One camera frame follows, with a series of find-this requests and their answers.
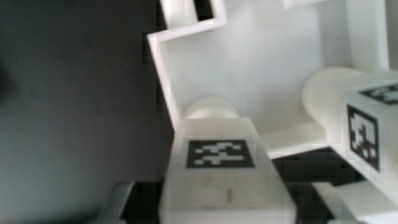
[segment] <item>white plastic part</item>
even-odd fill
[[[355,222],[357,218],[346,203],[337,195],[335,188],[330,183],[312,183],[326,208],[332,212],[335,220]]]
[[[172,80],[175,79],[175,77],[173,77],[175,72],[173,72],[173,68],[170,66],[170,55],[168,55],[166,41],[223,26],[223,24],[227,22],[227,17],[225,17],[223,0],[211,0],[211,9],[213,9],[213,17],[214,18],[205,21],[200,21],[189,25],[184,25],[184,26],[175,25],[173,26],[173,24],[181,24],[181,22],[172,22],[170,18],[184,18],[181,15],[181,12],[182,12],[181,11],[181,7],[182,7],[181,2],[175,6],[179,10],[172,10],[172,7],[173,7],[172,2],[173,1],[179,1],[179,0],[161,0],[163,12],[165,12],[165,14],[168,14],[166,26],[170,27],[170,29],[154,34],[149,34],[147,39],[149,39],[149,46],[150,46],[152,59],[154,59],[154,64],[156,64],[156,71],[158,71],[159,84],[161,84],[161,89],[163,89],[168,114],[170,114],[172,127],[175,130],[179,120],[182,119],[182,105],[181,105],[182,102],[181,102],[181,95],[177,94],[177,90],[173,88],[173,83],[172,83]]]
[[[398,203],[398,72],[321,70],[303,88],[303,106],[335,152]]]
[[[269,159],[328,147],[325,129],[316,122],[261,134]]]
[[[197,23],[193,0],[159,0],[168,29]]]
[[[323,2],[326,0],[282,0],[282,5],[285,9],[294,8],[296,6]]]
[[[186,119],[237,118],[237,111],[230,103],[218,97],[200,98],[186,108]]]
[[[294,205],[250,120],[186,119],[177,130],[159,202],[161,224],[293,224]],[[243,149],[245,156],[230,154]],[[250,166],[223,165],[225,161],[248,158]]]
[[[388,70],[385,0],[346,0],[353,68]]]
[[[398,205],[367,181],[335,187],[349,211],[367,224],[396,223]]]

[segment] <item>black surface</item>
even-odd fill
[[[202,21],[213,18],[213,10],[209,0],[193,0],[197,20]]]
[[[163,182],[136,183],[131,189],[120,219],[127,224],[158,224],[158,202]]]

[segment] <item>white block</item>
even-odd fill
[[[349,211],[367,224],[396,223],[398,205],[367,181],[335,187]]]
[[[325,69],[307,82],[303,105],[332,148],[398,203],[398,72]]]
[[[246,121],[182,122],[161,194],[161,224],[294,223],[293,201]],[[243,123],[250,127],[230,132]],[[204,125],[216,134],[205,132]]]

